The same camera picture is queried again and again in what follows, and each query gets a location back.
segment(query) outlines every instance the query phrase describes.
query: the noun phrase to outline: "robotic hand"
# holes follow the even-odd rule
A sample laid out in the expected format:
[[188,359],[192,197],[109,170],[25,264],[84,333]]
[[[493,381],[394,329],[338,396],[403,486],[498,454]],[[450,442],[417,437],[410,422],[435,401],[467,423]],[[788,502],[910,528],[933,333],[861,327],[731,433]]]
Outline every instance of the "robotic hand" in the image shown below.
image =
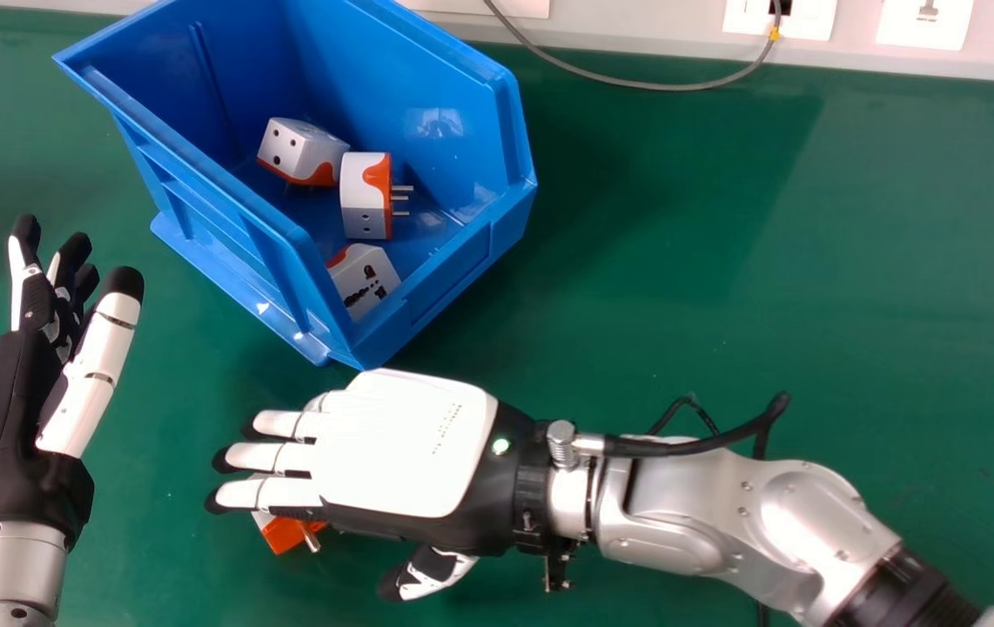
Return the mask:
[[712,576],[808,626],[994,626],[903,546],[837,473],[758,461],[725,446],[767,436],[777,396],[750,423],[705,440],[581,434],[533,421],[462,382],[373,370],[302,412],[262,412],[219,451],[213,513],[247,509],[326,521],[419,547],[379,594],[423,597],[480,556],[545,558],[545,587],[569,587],[578,545],[679,575]]
[[56,619],[64,559],[91,517],[95,483],[79,457],[111,400],[138,324],[144,285],[118,267],[102,296],[86,234],[72,235],[45,273],[40,225],[8,239],[10,332],[0,336],[0,626]]

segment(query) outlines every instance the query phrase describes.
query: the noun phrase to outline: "storage bin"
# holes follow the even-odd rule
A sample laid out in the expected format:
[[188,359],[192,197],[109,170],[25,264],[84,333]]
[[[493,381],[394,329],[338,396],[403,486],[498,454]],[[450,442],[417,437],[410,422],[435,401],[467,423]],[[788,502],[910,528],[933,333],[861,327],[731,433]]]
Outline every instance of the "storage bin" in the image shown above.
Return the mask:
[[[393,0],[167,0],[54,58],[118,122],[152,231],[314,364],[382,365],[524,232],[516,79]],[[416,187],[393,239],[367,242],[401,286],[358,322],[326,269],[347,243],[338,190],[255,162],[269,118],[389,152]]]

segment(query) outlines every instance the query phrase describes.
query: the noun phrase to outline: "wall outlet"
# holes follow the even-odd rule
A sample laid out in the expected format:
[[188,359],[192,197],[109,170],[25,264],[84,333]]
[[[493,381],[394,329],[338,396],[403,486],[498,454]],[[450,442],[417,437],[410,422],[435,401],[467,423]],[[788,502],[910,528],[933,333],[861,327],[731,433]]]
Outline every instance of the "wall outlet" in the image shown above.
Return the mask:
[[[791,39],[829,41],[834,30],[836,0],[780,0],[780,36]],[[771,0],[727,0],[723,32],[767,35],[776,20]]]
[[876,43],[960,51],[973,0],[883,0]]
[[[397,0],[413,11],[438,11],[444,13],[473,13],[492,15],[481,0]],[[497,8],[509,17],[537,17],[547,19],[552,11],[552,0],[494,0]]]

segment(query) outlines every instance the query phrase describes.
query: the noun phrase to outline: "green tabletop surface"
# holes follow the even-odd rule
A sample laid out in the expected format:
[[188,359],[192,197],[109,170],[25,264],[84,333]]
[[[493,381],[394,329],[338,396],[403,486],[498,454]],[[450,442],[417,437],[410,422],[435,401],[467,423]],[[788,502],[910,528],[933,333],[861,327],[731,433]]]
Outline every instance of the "green tabletop surface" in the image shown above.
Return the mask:
[[[95,516],[63,627],[754,624],[727,584],[593,550],[546,596],[541,560],[486,560],[418,603],[379,602],[405,544],[326,532],[277,558],[210,516],[216,449],[263,408],[353,371],[315,368],[148,231],[155,207],[111,115],[50,56],[109,17],[0,10],[4,235],[86,231],[104,273],[145,273],[122,382],[86,456]],[[976,603],[994,603],[994,83],[763,67],[701,94],[592,84],[521,48],[540,179],[525,238],[390,362],[472,381],[537,418],[640,432],[696,392],[725,426],[787,389],[773,457],[814,460]],[[563,52],[631,77],[724,61]],[[673,433],[702,435],[693,416]],[[776,624],[792,624],[784,616]]]

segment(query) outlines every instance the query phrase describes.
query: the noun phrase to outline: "robotic thumb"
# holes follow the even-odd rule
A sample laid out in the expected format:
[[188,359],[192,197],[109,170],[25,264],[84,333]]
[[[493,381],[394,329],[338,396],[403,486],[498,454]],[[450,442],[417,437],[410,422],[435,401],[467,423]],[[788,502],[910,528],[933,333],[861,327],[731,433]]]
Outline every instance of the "robotic thumb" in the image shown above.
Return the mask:
[[377,595],[387,602],[400,603],[450,588],[477,563],[477,556],[465,556],[421,544],[408,561],[386,572],[377,584]]

